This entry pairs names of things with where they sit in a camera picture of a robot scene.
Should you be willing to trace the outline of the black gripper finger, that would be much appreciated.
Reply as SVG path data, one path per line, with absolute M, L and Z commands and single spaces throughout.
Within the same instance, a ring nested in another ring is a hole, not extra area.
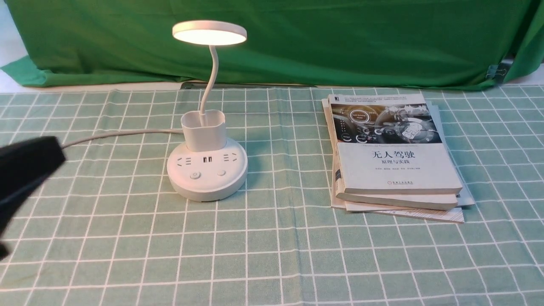
M 0 234 L 29 196 L 66 161 L 57 137 L 44 136 L 0 148 Z

